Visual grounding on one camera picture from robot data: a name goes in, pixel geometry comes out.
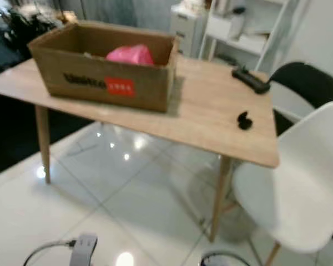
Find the black shell chair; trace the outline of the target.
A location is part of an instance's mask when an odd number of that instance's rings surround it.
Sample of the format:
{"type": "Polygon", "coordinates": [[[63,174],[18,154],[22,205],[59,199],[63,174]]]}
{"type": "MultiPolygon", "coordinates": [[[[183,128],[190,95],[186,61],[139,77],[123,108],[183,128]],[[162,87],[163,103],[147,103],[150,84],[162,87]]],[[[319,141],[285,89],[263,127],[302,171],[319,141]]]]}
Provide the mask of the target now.
{"type": "Polygon", "coordinates": [[[275,70],[268,82],[285,86],[316,109],[333,101],[333,76],[311,64],[283,64],[275,70]]]}

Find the white ladder shelf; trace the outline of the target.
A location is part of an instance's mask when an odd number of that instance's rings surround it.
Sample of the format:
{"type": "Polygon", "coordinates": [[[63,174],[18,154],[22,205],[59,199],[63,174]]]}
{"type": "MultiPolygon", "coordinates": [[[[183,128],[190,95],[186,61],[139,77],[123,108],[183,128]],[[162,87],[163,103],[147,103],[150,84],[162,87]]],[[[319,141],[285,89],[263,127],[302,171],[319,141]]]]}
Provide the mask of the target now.
{"type": "Polygon", "coordinates": [[[302,0],[204,0],[209,4],[198,58],[268,73],[302,0]]]}

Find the brown cardboard box red label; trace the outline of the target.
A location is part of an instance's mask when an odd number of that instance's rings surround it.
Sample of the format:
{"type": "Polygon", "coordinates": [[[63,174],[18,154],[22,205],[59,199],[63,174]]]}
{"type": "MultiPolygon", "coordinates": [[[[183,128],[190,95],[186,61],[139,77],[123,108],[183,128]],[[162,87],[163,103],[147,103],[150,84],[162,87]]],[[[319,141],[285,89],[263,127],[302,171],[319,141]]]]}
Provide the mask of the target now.
{"type": "Polygon", "coordinates": [[[100,21],[55,28],[28,44],[50,95],[164,113],[176,78],[179,40],[156,30],[100,21]],[[143,45],[151,65],[121,63],[107,55],[143,45]]]}

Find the black handheld controller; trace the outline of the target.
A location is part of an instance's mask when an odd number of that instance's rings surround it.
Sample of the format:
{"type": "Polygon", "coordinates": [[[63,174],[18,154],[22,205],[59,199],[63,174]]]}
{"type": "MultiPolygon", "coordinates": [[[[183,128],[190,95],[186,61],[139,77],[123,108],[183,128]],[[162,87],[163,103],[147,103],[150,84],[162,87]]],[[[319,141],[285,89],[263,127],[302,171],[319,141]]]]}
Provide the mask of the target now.
{"type": "Polygon", "coordinates": [[[252,89],[257,95],[263,95],[270,91],[270,84],[268,82],[263,82],[257,76],[254,76],[250,71],[248,71],[244,66],[238,66],[231,71],[231,76],[243,84],[247,85],[252,89]]]}

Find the white shell chair wooden legs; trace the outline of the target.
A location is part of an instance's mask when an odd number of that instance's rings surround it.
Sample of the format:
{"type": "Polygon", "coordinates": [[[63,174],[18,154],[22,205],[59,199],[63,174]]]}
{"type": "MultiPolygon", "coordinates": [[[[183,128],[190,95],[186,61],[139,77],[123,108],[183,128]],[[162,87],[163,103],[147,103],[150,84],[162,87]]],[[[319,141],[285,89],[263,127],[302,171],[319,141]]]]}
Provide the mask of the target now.
{"type": "Polygon", "coordinates": [[[333,101],[281,134],[278,147],[278,166],[244,163],[232,180],[240,207],[275,242],[264,266],[281,248],[312,254],[333,238],[333,101]]]}

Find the pink plastic bag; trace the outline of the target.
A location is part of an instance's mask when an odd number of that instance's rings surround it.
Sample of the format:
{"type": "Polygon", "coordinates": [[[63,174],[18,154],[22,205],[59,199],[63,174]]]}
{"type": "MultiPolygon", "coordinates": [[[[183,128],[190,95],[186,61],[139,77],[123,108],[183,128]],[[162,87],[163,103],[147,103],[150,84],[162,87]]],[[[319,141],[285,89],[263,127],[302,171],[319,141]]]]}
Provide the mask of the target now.
{"type": "Polygon", "coordinates": [[[143,44],[115,48],[105,58],[115,63],[154,65],[149,48],[143,44]]]}

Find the white drawer cabinet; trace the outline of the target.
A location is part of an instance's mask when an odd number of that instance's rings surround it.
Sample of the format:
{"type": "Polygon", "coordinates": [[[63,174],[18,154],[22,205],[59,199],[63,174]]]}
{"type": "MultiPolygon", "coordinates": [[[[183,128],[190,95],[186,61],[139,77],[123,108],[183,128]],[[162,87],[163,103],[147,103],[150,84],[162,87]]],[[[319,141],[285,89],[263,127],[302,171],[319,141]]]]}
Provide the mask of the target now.
{"type": "Polygon", "coordinates": [[[193,11],[177,3],[170,8],[169,33],[179,41],[178,51],[185,57],[198,58],[209,11],[193,11]]]}

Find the small black earbud case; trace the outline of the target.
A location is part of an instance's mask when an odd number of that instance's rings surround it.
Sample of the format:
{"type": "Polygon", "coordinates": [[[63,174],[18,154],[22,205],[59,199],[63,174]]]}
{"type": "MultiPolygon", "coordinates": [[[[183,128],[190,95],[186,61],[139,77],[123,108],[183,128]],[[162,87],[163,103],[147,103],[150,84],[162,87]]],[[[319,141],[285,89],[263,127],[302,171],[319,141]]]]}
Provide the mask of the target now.
{"type": "Polygon", "coordinates": [[[253,126],[253,121],[248,117],[248,113],[248,111],[243,111],[236,119],[239,129],[243,131],[248,131],[253,126]]]}

